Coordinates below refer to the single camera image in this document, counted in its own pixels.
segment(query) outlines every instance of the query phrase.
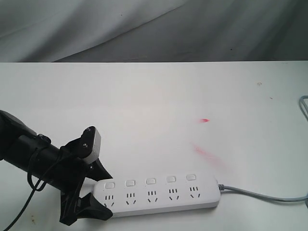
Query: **gray fabric backdrop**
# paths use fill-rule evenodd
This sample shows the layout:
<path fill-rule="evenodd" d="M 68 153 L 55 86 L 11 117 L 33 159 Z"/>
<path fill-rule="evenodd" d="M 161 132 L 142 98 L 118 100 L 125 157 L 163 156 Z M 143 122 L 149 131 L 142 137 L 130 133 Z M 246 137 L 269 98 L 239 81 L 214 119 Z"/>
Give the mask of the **gray fabric backdrop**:
<path fill-rule="evenodd" d="M 308 60 L 307 0 L 0 0 L 0 62 Z"/>

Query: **power strip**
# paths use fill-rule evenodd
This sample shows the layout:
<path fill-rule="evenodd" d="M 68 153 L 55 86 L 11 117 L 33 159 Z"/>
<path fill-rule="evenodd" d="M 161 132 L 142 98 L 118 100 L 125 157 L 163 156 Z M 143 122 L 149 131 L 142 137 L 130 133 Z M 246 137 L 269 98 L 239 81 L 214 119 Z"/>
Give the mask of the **power strip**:
<path fill-rule="evenodd" d="M 194 172 L 101 180 L 94 197 L 116 218 L 216 207 L 220 191 L 213 176 Z"/>

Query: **tabletop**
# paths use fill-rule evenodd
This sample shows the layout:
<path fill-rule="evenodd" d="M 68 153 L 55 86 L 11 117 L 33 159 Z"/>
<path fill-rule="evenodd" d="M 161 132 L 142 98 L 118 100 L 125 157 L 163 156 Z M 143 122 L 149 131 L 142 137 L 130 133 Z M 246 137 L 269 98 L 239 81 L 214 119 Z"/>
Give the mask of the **tabletop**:
<path fill-rule="evenodd" d="M 94 125 L 114 177 L 211 171 L 219 183 L 277 197 L 308 192 L 308 62 L 0 64 L 0 108 L 60 147 Z M 0 162 L 0 224 L 24 205 L 26 173 Z M 307 230 L 304 203 L 238 194 L 215 209 L 59 222 L 60 192 L 37 192 L 12 230 Z"/>

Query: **white power strip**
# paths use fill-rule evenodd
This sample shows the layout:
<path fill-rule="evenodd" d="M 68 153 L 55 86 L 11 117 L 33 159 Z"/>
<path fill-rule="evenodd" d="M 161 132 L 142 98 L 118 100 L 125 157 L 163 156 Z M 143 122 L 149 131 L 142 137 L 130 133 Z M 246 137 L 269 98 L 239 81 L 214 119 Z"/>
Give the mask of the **white power strip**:
<path fill-rule="evenodd" d="M 113 217 L 216 207 L 220 191 L 207 173 L 108 179 L 97 182 L 94 197 Z"/>

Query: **gray cable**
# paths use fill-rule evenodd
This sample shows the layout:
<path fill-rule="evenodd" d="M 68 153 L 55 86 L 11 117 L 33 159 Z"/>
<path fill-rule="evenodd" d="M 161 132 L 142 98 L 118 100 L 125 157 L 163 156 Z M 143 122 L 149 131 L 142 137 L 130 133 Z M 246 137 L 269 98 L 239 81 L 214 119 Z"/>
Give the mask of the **gray cable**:
<path fill-rule="evenodd" d="M 250 191 L 246 191 L 243 189 L 239 189 L 239 188 L 234 188 L 231 186 L 224 186 L 223 184 L 219 184 L 218 188 L 220 191 L 224 191 L 224 190 L 230 190 L 230 191 L 234 191 L 243 195 L 247 195 L 247 196 L 252 196 L 261 200 L 265 200 L 265 201 L 276 201 L 276 202 L 300 202 L 300 201 L 306 201 L 308 200 L 308 195 L 307 196 L 303 196 L 303 197 L 297 197 L 297 198 L 279 198 L 279 197 L 272 197 L 272 196 L 266 196 L 266 195 L 262 195 L 262 194 L 258 194 L 255 192 L 250 192 Z"/>
<path fill-rule="evenodd" d="M 308 114 L 308 106 L 305 103 L 304 99 L 308 99 L 308 95 L 303 95 L 302 97 L 300 97 L 299 101 L 298 101 L 298 105 L 299 105 L 299 108 L 302 111 L 304 117 L 308 121 L 308 115 L 307 115 Z"/>

